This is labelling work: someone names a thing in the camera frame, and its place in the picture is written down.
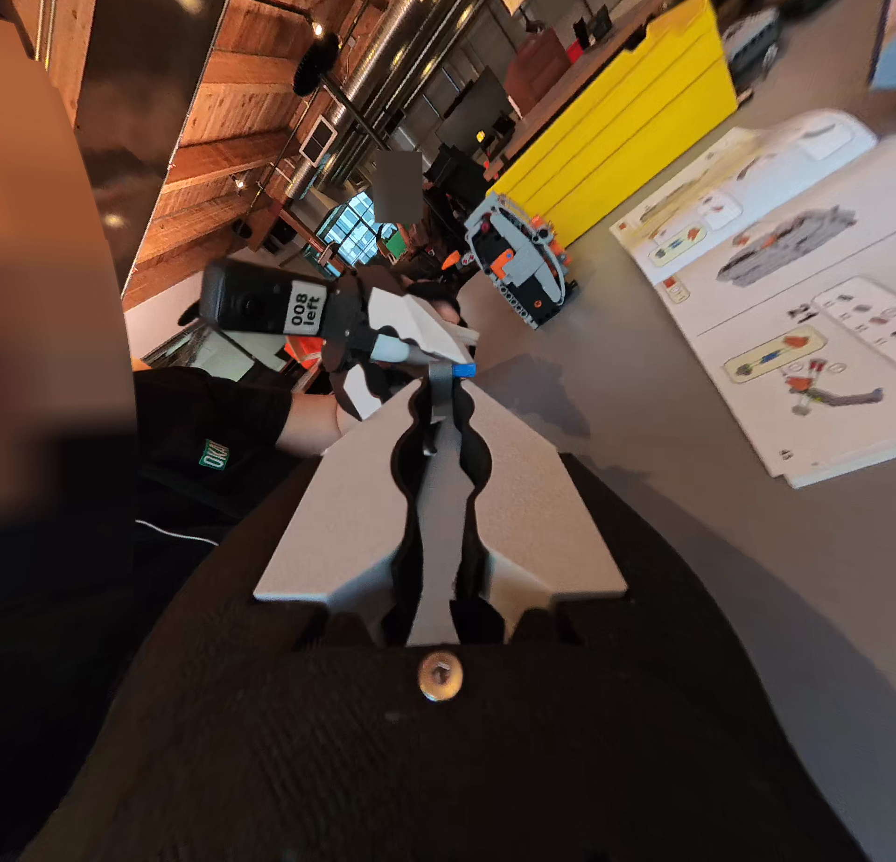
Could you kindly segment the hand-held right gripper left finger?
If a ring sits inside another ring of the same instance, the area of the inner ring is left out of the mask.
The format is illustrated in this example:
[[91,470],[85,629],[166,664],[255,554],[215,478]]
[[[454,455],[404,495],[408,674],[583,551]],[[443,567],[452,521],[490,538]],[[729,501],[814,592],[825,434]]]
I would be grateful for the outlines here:
[[414,380],[322,455],[255,600],[355,613],[376,641],[409,643],[422,592],[428,404],[428,386]]

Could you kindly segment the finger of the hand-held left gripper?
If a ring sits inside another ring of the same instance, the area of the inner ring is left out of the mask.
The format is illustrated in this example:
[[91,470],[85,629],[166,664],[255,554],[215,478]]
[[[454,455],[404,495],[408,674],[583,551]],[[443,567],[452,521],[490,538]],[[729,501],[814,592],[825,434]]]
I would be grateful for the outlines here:
[[384,364],[429,365],[438,361],[472,364],[474,330],[448,322],[427,301],[375,287],[366,303],[375,332],[371,360]]
[[405,387],[405,373],[391,366],[353,366],[342,382],[342,408],[367,420]]

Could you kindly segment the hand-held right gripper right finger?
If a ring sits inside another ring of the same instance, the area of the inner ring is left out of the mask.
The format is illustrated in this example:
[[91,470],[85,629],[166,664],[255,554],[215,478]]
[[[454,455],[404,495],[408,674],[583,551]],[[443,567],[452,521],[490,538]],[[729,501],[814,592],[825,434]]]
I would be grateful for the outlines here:
[[473,502],[485,549],[478,594],[499,614],[504,635],[528,610],[622,597],[626,581],[554,444],[475,384],[462,388],[489,465]]

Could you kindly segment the dark grey angled building beam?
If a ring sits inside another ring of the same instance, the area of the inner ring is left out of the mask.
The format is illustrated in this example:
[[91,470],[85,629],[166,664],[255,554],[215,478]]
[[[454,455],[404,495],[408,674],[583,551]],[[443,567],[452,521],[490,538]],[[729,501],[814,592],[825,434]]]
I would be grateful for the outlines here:
[[428,369],[430,407],[424,415],[423,452],[434,457],[454,439],[454,364],[437,360]]

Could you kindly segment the person's left forearm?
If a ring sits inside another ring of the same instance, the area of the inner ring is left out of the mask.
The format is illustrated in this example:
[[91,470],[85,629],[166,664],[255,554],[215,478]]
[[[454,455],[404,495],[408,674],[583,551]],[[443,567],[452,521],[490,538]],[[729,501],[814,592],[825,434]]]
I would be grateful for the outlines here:
[[293,393],[275,447],[297,458],[320,455],[358,424],[334,394]]

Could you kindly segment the grey toy robot model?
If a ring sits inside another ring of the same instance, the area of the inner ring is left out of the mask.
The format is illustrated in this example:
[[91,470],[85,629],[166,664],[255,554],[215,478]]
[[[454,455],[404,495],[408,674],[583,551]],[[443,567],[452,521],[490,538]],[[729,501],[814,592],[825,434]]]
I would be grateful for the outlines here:
[[553,320],[578,288],[552,224],[489,192],[465,222],[469,256],[532,330]]

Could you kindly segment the person's black shirt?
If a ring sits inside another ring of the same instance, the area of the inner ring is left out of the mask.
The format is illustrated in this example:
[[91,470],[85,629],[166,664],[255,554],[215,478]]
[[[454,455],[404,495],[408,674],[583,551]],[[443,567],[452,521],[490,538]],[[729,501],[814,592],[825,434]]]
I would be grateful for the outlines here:
[[130,572],[2,603],[2,860],[21,855],[70,789],[171,600],[296,465],[276,448],[289,391],[190,367],[133,382]]

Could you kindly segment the black monitor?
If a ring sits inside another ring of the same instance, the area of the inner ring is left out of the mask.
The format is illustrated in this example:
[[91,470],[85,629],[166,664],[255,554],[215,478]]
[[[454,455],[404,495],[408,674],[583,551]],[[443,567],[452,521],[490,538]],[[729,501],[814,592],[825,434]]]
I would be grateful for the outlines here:
[[496,125],[512,124],[516,114],[503,84],[486,67],[448,108],[436,131],[440,144],[472,155],[483,140],[496,136]]

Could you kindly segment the black pole with disc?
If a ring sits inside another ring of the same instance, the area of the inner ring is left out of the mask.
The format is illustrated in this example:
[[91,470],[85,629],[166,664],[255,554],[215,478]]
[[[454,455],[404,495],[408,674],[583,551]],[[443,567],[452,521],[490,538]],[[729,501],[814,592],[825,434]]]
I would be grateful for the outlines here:
[[388,143],[380,137],[330,74],[340,52],[340,39],[334,32],[325,31],[315,38],[297,64],[292,83],[294,93],[300,98],[307,98],[323,86],[378,149],[390,150]]

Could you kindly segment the brown cardboard box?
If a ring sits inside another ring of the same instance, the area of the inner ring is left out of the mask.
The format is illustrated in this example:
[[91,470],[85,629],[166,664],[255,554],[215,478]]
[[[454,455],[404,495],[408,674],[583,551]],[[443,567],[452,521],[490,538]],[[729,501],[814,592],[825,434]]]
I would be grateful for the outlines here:
[[571,67],[566,48],[554,28],[528,33],[503,81],[505,93],[517,114],[526,117]]

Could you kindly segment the yellow plastic bin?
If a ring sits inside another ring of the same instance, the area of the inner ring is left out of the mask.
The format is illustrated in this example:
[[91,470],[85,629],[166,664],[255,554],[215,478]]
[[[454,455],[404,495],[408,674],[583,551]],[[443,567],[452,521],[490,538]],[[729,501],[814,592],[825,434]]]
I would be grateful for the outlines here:
[[685,0],[646,27],[495,185],[576,241],[736,112],[711,0]]

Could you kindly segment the open instruction booklet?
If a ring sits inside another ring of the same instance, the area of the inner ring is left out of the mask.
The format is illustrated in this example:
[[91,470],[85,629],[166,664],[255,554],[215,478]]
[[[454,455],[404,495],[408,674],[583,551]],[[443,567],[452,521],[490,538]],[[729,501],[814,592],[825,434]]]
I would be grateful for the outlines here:
[[894,136],[829,108],[734,128],[610,230],[770,475],[894,458]]

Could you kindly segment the grey studded toy plate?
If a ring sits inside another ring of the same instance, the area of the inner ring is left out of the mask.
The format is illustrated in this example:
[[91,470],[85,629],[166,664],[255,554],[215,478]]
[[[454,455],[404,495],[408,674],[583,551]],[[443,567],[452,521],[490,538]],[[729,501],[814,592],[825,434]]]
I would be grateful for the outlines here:
[[757,71],[768,72],[778,56],[781,18],[777,7],[766,7],[735,21],[721,35],[728,70],[735,84]]

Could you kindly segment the silver air duct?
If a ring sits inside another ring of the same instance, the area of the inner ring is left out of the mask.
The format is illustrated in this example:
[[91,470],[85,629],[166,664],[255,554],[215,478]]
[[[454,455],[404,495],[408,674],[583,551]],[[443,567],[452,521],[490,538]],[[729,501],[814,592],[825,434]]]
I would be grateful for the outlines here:
[[355,119],[364,118],[387,144],[409,102],[438,66],[440,58],[469,24],[484,0],[388,0],[388,7],[359,54],[351,54],[351,70],[342,83],[345,107],[327,89],[311,104],[303,128],[311,133],[328,124],[335,138],[319,163],[293,156],[290,179],[278,177],[272,194],[285,202],[305,196],[315,184],[332,192],[344,184],[377,147]]

